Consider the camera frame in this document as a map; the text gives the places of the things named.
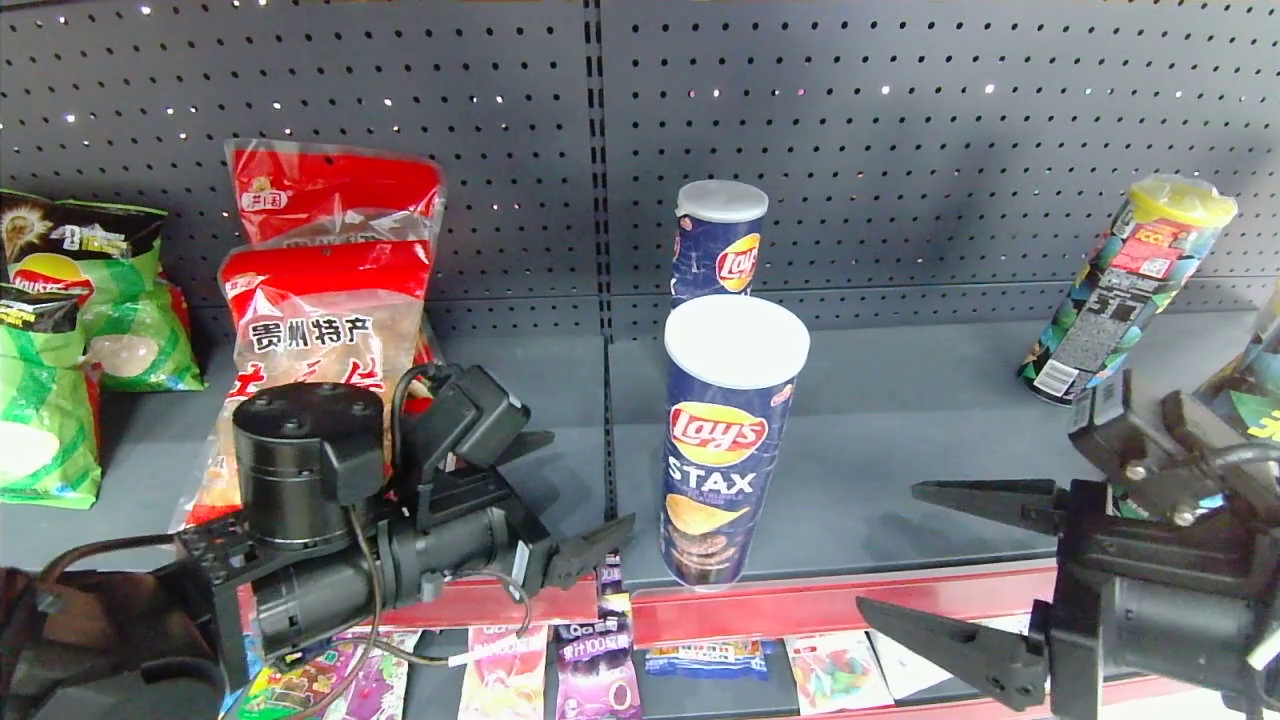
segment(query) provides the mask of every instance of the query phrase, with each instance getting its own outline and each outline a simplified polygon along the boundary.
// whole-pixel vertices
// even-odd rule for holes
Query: purple snack packet
[[[557,720],[641,720],[631,664],[631,620],[602,611],[594,624],[556,626]]]

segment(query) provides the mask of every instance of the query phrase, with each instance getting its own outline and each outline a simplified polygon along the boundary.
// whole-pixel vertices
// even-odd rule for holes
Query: white plastic lid
[[[760,389],[800,374],[809,328],[786,307],[746,295],[704,295],[667,316],[667,355],[690,375],[728,389]]]
[[[745,182],[691,182],[676,196],[676,217],[692,215],[708,223],[746,223],[763,218],[768,209],[769,196]]]

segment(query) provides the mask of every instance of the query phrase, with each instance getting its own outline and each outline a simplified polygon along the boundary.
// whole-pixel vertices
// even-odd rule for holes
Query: yellow lid
[[[1181,176],[1147,176],[1129,187],[1129,200],[1139,223],[1167,218],[1199,228],[1221,228],[1239,210],[1234,197],[1219,195],[1211,183]]]

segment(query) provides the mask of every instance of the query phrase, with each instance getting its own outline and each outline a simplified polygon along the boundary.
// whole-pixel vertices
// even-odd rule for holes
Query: stax text
[[[755,473],[708,471],[698,465],[686,465],[669,455],[667,456],[667,474],[671,475],[671,479],[687,484],[690,489],[735,496],[755,492],[751,488]]]
[[[671,409],[671,439],[680,452],[703,465],[741,462],[769,433],[764,418],[710,402],[680,402]]]

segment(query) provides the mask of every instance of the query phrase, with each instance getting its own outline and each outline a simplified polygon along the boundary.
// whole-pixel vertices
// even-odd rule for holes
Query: green chip bag
[[[0,191],[0,232],[12,282],[28,291],[91,292],[81,311],[102,387],[204,389],[191,340],[157,282],[165,213],[92,202],[50,202]]]
[[[83,295],[0,284],[0,502],[97,500],[97,387],[82,364]]]

